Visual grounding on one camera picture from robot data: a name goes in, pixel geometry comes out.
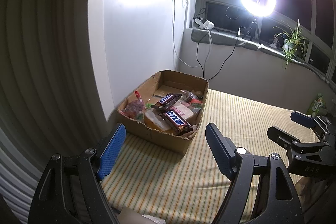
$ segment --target bolt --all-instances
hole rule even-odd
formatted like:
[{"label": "bolt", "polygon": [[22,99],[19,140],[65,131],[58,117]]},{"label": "bolt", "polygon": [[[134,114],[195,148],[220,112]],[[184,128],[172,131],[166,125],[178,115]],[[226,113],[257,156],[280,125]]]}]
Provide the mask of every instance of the bolt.
[{"label": "bolt", "polygon": [[238,152],[239,154],[241,154],[241,155],[244,155],[244,154],[246,153],[246,149],[243,148],[243,147],[238,147],[238,148],[237,148],[237,152]]},{"label": "bolt", "polygon": [[94,152],[95,152],[95,149],[94,149],[94,148],[88,148],[88,149],[85,150],[85,153],[86,153],[87,155],[91,155],[91,154],[93,154]]},{"label": "bolt", "polygon": [[53,156],[51,157],[53,160],[58,160],[61,157],[60,154],[53,154]]},{"label": "bolt", "polygon": [[275,159],[275,160],[280,159],[280,156],[279,156],[278,153],[272,153],[272,154],[271,154],[271,157],[272,157],[273,159]]}]

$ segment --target white power adapter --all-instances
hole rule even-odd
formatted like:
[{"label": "white power adapter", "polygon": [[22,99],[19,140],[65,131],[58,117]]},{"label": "white power adapter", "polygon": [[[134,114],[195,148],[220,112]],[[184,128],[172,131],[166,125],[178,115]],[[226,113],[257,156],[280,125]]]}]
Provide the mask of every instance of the white power adapter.
[{"label": "white power adapter", "polygon": [[211,30],[215,24],[213,24],[211,21],[206,20],[204,23],[201,21],[201,19],[196,18],[195,22],[199,25],[200,29],[206,29],[206,27],[208,28],[208,30]]}]

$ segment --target window sill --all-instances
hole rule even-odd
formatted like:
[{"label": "window sill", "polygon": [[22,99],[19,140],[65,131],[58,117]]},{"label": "window sill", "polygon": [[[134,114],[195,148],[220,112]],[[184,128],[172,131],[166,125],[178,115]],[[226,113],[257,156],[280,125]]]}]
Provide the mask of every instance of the window sill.
[{"label": "window sill", "polygon": [[[207,34],[207,31],[201,30],[199,28],[193,28],[191,33],[191,40],[198,43],[199,40]],[[228,32],[216,32],[211,31],[211,38],[212,42],[215,45],[224,45],[224,46],[234,46],[236,43],[236,36],[234,34],[230,34]],[[209,37],[206,35],[200,43],[209,43]],[[249,50],[253,51],[261,51],[265,54],[273,55],[275,57],[281,58],[283,60],[286,60],[285,55],[277,49],[274,49],[272,47],[266,46],[264,44],[260,45],[258,40],[253,39],[252,41],[242,39],[241,37],[238,37],[237,45],[236,47],[243,47],[247,48]],[[336,93],[336,85],[333,82],[330,82],[330,80],[327,79],[327,76],[321,73],[319,70],[317,70],[315,67],[313,67],[310,64],[307,64],[303,60],[294,60],[292,59],[292,63],[303,66],[312,72],[314,72],[322,81],[330,85],[330,88],[333,92]]]}]

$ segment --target striped bedsheet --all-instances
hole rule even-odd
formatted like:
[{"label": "striped bedsheet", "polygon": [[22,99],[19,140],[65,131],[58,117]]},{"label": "striped bedsheet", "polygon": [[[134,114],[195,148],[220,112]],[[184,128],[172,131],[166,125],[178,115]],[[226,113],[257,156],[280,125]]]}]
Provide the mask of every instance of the striped bedsheet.
[{"label": "striped bedsheet", "polygon": [[[236,146],[256,155],[277,152],[288,165],[286,151],[267,138],[267,129],[277,126],[301,139],[314,142],[311,130],[290,120],[290,110],[234,95],[209,90],[202,125],[184,157],[127,134],[110,175],[102,181],[110,204],[127,206],[156,216],[167,223],[211,223],[229,188],[205,140],[205,127],[214,122]],[[299,176],[291,175],[293,182]],[[251,214],[258,185],[253,176],[243,219]]]}]

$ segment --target bed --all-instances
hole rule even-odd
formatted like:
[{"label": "bed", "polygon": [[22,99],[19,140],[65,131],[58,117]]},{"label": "bed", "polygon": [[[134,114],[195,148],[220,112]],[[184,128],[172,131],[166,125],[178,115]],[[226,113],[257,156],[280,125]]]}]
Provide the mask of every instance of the bed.
[{"label": "bed", "polygon": [[[114,208],[129,207],[167,223],[211,223],[229,188],[205,140],[205,127],[214,122],[224,136],[256,155],[277,152],[288,165],[285,149],[267,138],[277,126],[299,138],[315,142],[312,130],[290,120],[291,110],[209,90],[202,125],[184,157],[127,134],[115,166],[102,181]],[[292,175],[296,183],[300,177]],[[243,219],[251,214],[258,176],[253,176]]]}]

